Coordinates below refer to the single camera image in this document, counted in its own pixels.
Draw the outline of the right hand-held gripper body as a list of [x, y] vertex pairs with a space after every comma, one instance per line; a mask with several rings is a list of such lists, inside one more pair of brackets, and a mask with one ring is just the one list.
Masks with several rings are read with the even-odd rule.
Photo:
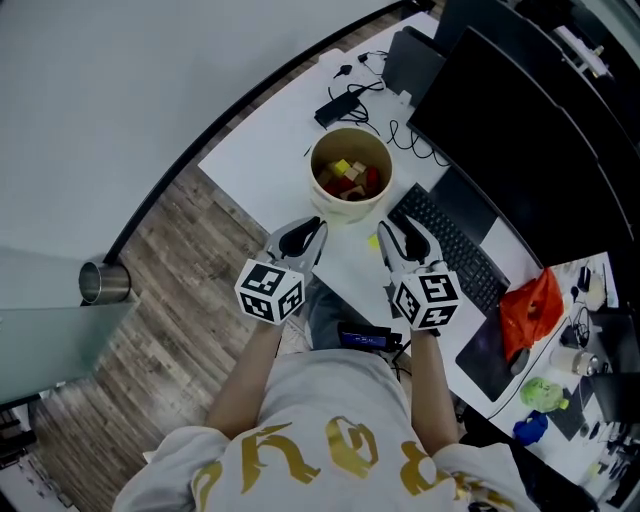
[[384, 264], [390, 272], [385, 287], [394, 318], [402, 317], [412, 330], [434, 330], [448, 325], [460, 307], [460, 284], [444, 260], [430, 265]]

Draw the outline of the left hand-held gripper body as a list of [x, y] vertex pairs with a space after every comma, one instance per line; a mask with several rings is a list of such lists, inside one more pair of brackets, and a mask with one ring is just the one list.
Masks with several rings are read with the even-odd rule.
[[312, 269], [308, 256], [276, 259], [259, 252], [246, 261], [234, 285], [242, 312], [273, 325], [282, 324], [304, 304]]

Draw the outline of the pile of colourful wooden blocks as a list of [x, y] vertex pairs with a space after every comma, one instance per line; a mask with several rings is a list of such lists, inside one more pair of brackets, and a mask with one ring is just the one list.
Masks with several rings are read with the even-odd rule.
[[383, 177], [376, 167], [345, 159], [325, 165], [315, 174], [315, 180], [330, 196], [350, 202], [373, 199], [384, 189]]

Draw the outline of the person's right forearm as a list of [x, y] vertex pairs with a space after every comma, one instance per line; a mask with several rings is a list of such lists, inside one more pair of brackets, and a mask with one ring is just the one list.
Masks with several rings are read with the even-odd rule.
[[438, 341], [428, 331], [411, 332], [411, 423], [429, 456], [459, 440], [454, 405]]

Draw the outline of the black keyboard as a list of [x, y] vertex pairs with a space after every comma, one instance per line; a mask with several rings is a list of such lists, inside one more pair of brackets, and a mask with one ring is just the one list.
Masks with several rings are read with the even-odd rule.
[[400, 229], [406, 226], [406, 217], [411, 217], [438, 240], [444, 261], [458, 275], [462, 292], [485, 316], [499, 306], [509, 280], [421, 185], [414, 184], [387, 217]]

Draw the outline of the beige round bucket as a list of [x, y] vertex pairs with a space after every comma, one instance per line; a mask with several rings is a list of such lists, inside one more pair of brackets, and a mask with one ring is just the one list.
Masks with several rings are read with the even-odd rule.
[[[376, 167], [382, 177], [384, 189], [364, 201], [350, 202], [327, 194], [315, 180], [315, 174], [330, 162], [341, 159], [359, 161]], [[344, 223], [353, 223], [366, 217], [390, 191], [394, 169], [391, 154], [385, 143], [375, 134], [356, 127], [343, 127], [325, 133], [311, 148], [309, 156], [310, 198], [323, 214]]]

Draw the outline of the black device with blue screen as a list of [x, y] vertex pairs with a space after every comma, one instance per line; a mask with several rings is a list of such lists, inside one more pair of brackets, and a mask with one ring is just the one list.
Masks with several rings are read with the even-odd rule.
[[341, 346], [344, 348], [394, 352], [402, 346], [402, 336], [394, 333], [389, 327], [339, 322], [337, 330]]

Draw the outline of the black mouse pad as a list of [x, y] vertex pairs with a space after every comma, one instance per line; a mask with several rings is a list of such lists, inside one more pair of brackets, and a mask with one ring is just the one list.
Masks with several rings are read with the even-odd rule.
[[457, 355], [456, 364], [491, 402], [496, 402], [515, 378], [505, 357], [498, 307], [490, 311], [484, 323]]

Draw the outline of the person's white printed shirt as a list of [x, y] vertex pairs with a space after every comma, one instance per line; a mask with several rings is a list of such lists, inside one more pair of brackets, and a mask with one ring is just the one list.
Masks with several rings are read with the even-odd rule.
[[113, 512], [537, 512], [509, 448], [428, 455], [406, 394], [378, 356], [283, 356], [254, 428], [229, 439], [182, 427], [123, 488]]

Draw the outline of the large black monitor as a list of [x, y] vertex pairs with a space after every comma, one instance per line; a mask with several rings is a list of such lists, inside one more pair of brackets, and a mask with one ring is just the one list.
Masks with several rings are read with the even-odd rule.
[[595, 151], [499, 47], [466, 29], [408, 121], [541, 266], [634, 246]]

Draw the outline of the green drink bottle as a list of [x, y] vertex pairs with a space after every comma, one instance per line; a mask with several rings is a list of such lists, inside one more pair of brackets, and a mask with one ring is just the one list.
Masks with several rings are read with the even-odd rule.
[[550, 413], [569, 407], [563, 387], [542, 377], [528, 380], [519, 391], [522, 403], [539, 413]]

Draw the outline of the metal cup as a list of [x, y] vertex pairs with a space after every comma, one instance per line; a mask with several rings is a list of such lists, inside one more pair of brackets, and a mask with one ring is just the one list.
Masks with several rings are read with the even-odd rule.
[[78, 277], [82, 299], [91, 305], [124, 301], [131, 289], [131, 278], [122, 264], [86, 262]]

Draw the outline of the blue bag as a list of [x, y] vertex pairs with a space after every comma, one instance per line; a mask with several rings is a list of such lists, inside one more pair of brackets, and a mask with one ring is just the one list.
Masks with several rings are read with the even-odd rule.
[[537, 443], [548, 429], [548, 418], [545, 413], [532, 411], [524, 420], [513, 427], [513, 437], [522, 446]]

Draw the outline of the black notebook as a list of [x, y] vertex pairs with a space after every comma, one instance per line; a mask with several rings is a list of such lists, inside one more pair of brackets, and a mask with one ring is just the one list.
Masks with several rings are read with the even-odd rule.
[[592, 395], [591, 384], [581, 380], [573, 392], [568, 388], [563, 389], [563, 398], [568, 401], [568, 406], [565, 409], [557, 408], [547, 414], [548, 419], [568, 441], [571, 441], [586, 423], [583, 410]]

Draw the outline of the dark grey desktop computer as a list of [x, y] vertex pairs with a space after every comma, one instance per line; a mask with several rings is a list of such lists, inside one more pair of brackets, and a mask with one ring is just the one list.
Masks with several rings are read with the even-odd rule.
[[386, 87], [396, 95], [411, 96], [417, 107], [446, 61], [448, 51], [412, 26], [405, 26], [392, 38], [382, 72]]

